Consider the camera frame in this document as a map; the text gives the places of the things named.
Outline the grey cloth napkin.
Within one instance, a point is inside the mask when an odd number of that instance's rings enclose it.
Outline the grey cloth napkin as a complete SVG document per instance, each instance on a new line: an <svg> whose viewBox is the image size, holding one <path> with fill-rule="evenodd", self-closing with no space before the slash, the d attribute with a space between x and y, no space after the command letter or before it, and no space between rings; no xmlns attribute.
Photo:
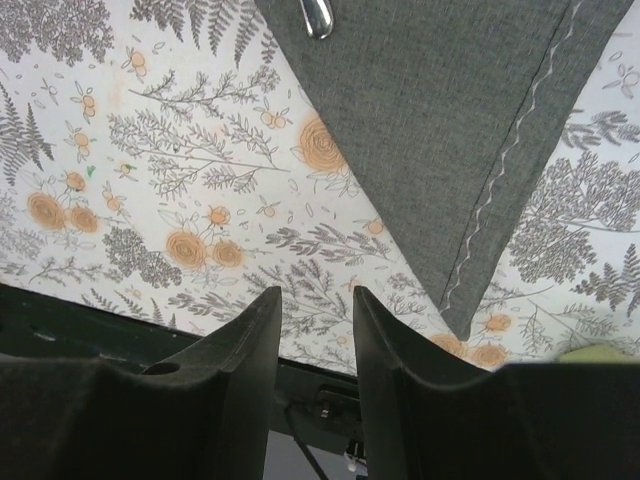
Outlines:
<svg viewBox="0 0 640 480"><path fill-rule="evenodd" d="M299 1L258 8L450 330L468 338L627 1Z"/></svg>

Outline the silver table knife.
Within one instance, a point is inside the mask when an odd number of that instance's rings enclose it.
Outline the silver table knife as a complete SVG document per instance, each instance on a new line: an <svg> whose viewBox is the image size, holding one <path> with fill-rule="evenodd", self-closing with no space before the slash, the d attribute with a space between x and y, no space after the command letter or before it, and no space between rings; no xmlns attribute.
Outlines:
<svg viewBox="0 0 640 480"><path fill-rule="evenodd" d="M327 38L334 28L334 14L329 0L300 0L299 1L305 28L308 36L313 39Z"/></svg>

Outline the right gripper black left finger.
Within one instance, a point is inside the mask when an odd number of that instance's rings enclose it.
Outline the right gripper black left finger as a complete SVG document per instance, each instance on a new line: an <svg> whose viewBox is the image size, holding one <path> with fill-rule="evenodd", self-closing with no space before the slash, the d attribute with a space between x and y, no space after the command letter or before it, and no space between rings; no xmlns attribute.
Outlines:
<svg viewBox="0 0 640 480"><path fill-rule="evenodd" d="M282 321L277 287L139 373L95 359L1 364L5 479L259 479Z"/></svg>

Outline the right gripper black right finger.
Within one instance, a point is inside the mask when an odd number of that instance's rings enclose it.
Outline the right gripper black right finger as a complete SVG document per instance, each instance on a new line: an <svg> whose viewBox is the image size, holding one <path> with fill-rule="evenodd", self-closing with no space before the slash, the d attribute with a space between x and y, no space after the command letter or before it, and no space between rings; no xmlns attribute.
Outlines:
<svg viewBox="0 0 640 480"><path fill-rule="evenodd" d="M634 363L516 363L486 371L353 293L372 479L635 479Z"/></svg>

